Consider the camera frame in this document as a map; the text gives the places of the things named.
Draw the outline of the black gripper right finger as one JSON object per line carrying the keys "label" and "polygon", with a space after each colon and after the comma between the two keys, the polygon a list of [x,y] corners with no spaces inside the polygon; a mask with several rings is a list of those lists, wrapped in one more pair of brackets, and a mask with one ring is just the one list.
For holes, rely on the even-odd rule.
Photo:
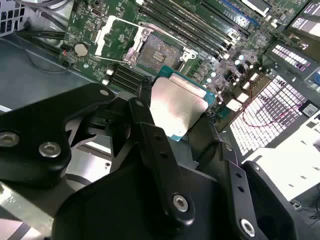
{"label": "black gripper right finger", "polygon": [[297,214],[267,174],[252,161],[238,164],[206,114],[188,130],[197,170],[217,180],[232,235],[239,240],[297,240]]}

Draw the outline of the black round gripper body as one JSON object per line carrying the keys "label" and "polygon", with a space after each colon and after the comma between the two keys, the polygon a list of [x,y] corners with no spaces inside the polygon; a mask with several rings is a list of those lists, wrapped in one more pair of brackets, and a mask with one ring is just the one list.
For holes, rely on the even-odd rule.
{"label": "black round gripper body", "polygon": [[233,240],[218,183],[181,167],[195,206],[193,224],[176,229],[165,219],[155,184],[139,162],[106,175],[71,195],[58,210],[54,240]]}

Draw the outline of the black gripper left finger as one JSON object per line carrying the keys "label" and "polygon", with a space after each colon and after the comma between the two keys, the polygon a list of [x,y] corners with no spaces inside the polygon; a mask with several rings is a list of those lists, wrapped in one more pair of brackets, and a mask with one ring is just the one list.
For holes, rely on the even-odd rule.
{"label": "black gripper left finger", "polygon": [[108,135],[118,170],[135,162],[147,170],[167,221],[188,227],[195,220],[194,202],[165,132],[141,98],[124,100],[90,83],[1,115],[0,133],[0,178],[40,187],[62,179],[72,148]]}

